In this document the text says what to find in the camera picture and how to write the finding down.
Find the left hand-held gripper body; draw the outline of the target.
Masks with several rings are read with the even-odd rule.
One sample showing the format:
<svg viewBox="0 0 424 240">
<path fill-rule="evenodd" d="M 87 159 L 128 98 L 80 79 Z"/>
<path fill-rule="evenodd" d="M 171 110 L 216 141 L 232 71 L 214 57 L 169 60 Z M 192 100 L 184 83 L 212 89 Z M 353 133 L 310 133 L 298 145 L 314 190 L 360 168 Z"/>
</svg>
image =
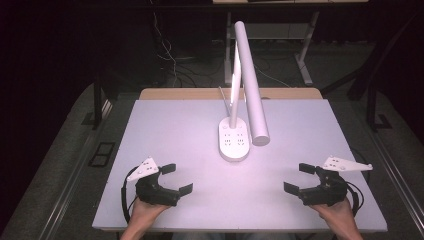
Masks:
<svg viewBox="0 0 424 240">
<path fill-rule="evenodd" d="M 139 166 L 130 171 L 126 181 L 135 181 L 137 197 L 149 204 L 176 206 L 181 195 L 179 191 L 167 189 L 159 184 L 162 175 L 152 157 L 145 159 Z"/>
</svg>

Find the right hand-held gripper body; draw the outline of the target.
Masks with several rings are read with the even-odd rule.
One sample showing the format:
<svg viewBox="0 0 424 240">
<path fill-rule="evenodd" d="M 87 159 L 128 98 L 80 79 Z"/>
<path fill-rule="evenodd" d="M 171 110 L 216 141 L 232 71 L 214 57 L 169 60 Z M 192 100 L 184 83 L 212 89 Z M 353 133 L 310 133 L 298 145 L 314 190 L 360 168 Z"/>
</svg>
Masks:
<svg viewBox="0 0 424 240">
<path fill-rule="evenodd" d="M 304 205 L 326 204 L 332 206 L 344 200 L 348 190 L 348 183 L 340 176 L 340 172 L 371 171 L 371 164 L 357 163 L 330 156 L 321 166 L 315 166 L 314 175 L 319 178 L 316 187 L 299 189 L 298 197 Z"/>
</svg>

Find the person's left hand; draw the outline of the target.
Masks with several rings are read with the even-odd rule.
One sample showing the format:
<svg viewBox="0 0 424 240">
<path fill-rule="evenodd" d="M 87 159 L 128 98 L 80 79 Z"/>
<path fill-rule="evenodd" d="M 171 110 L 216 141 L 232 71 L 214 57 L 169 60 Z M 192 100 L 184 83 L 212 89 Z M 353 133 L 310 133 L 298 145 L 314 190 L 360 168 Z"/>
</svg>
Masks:
<svg viewBox="0 0 424 240">
<path fill-rule="evenodd" d="M 149 204 L 137 198 L 133 204 L 132 215 L 128 227 L 135 229 L 138 232 L 147 231 L 157 217 L 169 209 L 169 206 L 160 204 Z"/>
</svg>

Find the person's right hand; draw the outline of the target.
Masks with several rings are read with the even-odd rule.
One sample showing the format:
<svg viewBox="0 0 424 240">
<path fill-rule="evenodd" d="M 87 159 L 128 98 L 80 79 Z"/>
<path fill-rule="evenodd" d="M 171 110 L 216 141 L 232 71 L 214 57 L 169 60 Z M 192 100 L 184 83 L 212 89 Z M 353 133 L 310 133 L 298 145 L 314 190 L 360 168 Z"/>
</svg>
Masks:
<svg viewBox="0 0 424 240">
<path fill-rule="evenodd" d="M 356 227 L 351 205 L 347 198 L 332 206 L 319 204 L 311 205 L 311 208 L 318 212 L 319 216 L 336 234 L 346 235 L 348 231 Z"/>
</svg>

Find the white table mat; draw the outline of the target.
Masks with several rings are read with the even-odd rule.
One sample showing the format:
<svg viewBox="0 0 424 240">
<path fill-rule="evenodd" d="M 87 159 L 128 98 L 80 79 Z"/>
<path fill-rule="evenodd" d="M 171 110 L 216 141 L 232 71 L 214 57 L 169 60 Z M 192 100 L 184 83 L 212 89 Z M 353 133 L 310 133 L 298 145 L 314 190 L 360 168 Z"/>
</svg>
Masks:
<svg viewBox="0 0 424 240">
<path fill-rule="evenodd" d="M 284 183 L 315 187 L 317 176 L 298 166 L 322 165 L 330 157 L 353 155 L 326 100 L 266 100 L 270 142 L 251 147 L 247 158 L 230 163 L 218 147 L 218 124 L 227 111 L 221 100 L 140 100 L 135 103 L 103 196 L 92 223 L 105 231 L 126 221 L 120 190 L 128 171 L 147 157 L 175 172 L 160 177 L 162 186 L 192 185 L 191 194 L 160 215 L 156 231 L 319 232 L 325 222 L 302 201 L 284 191 Z"/>
</svg>

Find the black metal stand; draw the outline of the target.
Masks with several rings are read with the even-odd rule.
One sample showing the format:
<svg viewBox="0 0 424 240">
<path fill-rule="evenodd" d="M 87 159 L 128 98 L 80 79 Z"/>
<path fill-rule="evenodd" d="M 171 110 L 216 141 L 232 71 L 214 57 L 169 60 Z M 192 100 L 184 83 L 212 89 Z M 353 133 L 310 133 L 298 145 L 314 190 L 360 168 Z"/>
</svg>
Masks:
<svg viewBox="0 0 424 240">
<path fill-rule="evenodd" d="M 93 110 L 85 115 L 82 125 L 97 130 L 107 118 L 110 108 L 111 103 L 103 91 L 100 77 L 96 76 L 93 82 Z"/>
<path fill-rule="evenodd" d="M 378 114 L 377 110 L 377 86 L 371 82 L 367 91 L 366 123 L 373 132 L 379 129 L 391 129 L 392 125 L 384 114 Z"/>
</svg>

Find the white desk lamp with sockets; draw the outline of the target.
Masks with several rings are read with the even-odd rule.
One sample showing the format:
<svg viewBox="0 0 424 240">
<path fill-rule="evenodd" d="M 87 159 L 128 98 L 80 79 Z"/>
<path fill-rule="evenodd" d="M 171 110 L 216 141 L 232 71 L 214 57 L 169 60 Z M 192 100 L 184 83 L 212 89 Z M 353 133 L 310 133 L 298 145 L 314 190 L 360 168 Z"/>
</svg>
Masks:
<svg viewBox="0 0 424 240">
<path fill-rule="evenodd" d="M 263 109 L 256 72 L 250 51 L 245 24 L 234 24 L 235 49 L 232 74 L 229 116 L 218 125 L 219 152 L 228 162 L 243 161 L 250 145 L 265 146 L 270 134 Z M 238 116 L 240 88 L 243 88 L 249 123 Z"/>
</svg>

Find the black rectangular floor frame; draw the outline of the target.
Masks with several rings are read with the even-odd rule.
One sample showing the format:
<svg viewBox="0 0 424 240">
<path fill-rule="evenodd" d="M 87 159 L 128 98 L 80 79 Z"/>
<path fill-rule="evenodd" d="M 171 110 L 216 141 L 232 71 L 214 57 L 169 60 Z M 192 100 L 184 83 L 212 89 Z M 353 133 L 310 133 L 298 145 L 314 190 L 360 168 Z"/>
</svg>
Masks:
<svg viewBox="0 0 424 240">
<path fill-rule="evenodd" d="M 113 153 L 114 146 L 114 142 L 100 142 L 89 160 L 88 166 L 96 168 L 106 167 Z"/>
</svg>

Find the aluminium floor rail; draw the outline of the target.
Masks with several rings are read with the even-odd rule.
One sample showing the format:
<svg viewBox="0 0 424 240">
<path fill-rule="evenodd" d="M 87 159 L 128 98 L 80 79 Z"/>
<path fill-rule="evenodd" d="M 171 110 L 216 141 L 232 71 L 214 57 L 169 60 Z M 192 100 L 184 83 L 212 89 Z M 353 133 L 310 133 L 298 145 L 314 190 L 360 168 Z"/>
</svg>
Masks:
<svg viewBox="0 0 424 240">
<path fill-rule="evenodd" d="M 396 166 L 394 158 L 390 155 L 389 150 L 384 146 L 383 141 L 376 132 L 370 130 L 368 135 L 374 144 L 374 148 L 378 152 L 380 161 L 391 179 L 396 191 L 400 195 L 410 217 L 412 218 L 421 237 L 424 239 L 424 208 L 419 203 L 415 194 L 408 186 L 404 176 Z"/>
<path fill-rule="evenodd" d="M 77 101 L 68 114 L 40 169 L 51 205 L 37 240 L 53 240 L 56 235 L 102 127 L 95 117 L 99 113 L 100 119 L 107 118 L 112 107 L 109 101 L 99 108 Z"/>
</svg>

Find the white metal frame desk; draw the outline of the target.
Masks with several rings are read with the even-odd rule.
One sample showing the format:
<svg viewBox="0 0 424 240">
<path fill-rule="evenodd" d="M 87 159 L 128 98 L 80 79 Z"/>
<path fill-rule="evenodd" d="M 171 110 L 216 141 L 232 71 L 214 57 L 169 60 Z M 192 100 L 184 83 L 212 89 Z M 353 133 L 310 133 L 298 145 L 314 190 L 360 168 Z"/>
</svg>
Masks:
<svg viewBox="0 0 424 240">
<path fill-rule="evenodd" d="M 214 5 L 217 6 L 247 6 L 259 8 L 260 5 L 264 5 L 266 8 L 270 8 L 272 5 L 277 6 L 299 6 L 305 8 L 307 5 L 315 5 L 317 7 L 324 6 L 348 6 L 348 5 L 362 5 L 368 2 L 368 0 L 212 0 Z M 284 23 L 278 24 L 278 27 L 282 30 L 286 30 L 286 33 L 279 32 L 279 35 L 271 35 L 271 23 L 266 24 L 249 24 L 248 27 L 254 30 L 254 37 L 256 39 L 283 39 L 283 40 L 302 40 L 302 49 L 294 55 L 299 72 L 302 76 L 304 84 L 311 86 L 313 81 L 310 77 L 309 71 L 305 64 L 305 57 L 311 43 L 316 24 L 322 10 L 313 10 L 312 15 L 308 23 Z M 225 83 L 230 84 L 232 82 L 232 63 L 230 62 L 230 42 L 235 37 L 234 27 L 231 23 L 232 12 L 227 11 L 226 20 L 226 45 L 224 55 L 224 77 Z"/>
</svg>

